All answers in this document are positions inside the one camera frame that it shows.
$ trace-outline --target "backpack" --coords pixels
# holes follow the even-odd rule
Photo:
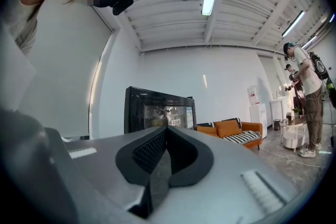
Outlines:
[[[316,54],[314,54],[314,52],[309,52],[308,54],[310,56],[310,59],[313,62],[313,65],[315,67],[314,71],[316,75],[319,77],[319,79],[324,80],[324,79],[329,78],[329,74],[326,70],[326,67],[322,63],[321,58],[318,57]]]

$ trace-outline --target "striped cushion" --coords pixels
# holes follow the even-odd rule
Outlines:
[[[237,143],[237,144],[246,144],[248,142],[261,139],[259,132],[254,131],[243,131],[241,134],[235,134],[227,136],[223,139]]]
[[[207,122],[207,123],[198,123],[198,126],[202,126],[202,127],[215,127],[215,123],[214,122]]]
[[[228,119],[228,120],[223,120],[223,121],[233,121],[233,120],[236,120],[237,123],[238,123],[238,127],[239,129],[242,129],[242,123],[240,121],[240,118],[232,118],[232,119]],[[214,122],[206,122],[206,123],[198,123],[197,124],[198,126],[202,126],[202,127],[215,127],[215,123]]]

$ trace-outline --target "sofa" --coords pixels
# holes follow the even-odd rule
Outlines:
[[[248,149],[258,147],[259,150],[259,145],[261,145],[263,139],[262,126],[261,123],[241,122],[239,118],[232,118],[220,122],[198,124],[197,131],[219,139],[241,144]]]

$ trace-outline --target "trash can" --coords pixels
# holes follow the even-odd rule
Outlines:
[[[279,131],[280,130],[280,121],[281,120],[273,120],[274,131]]]

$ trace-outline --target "shoulder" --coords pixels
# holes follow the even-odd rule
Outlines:
[[[3,5],[2,20],[14,39],[20,35],[28,22],[38,12],[40,4],[23,5],[21,0],[6,0]]]
[[[306,57],[304,50],[301,49],[300,47],[297,47],[294,49],[294,54],[295,54],[295,57]]]

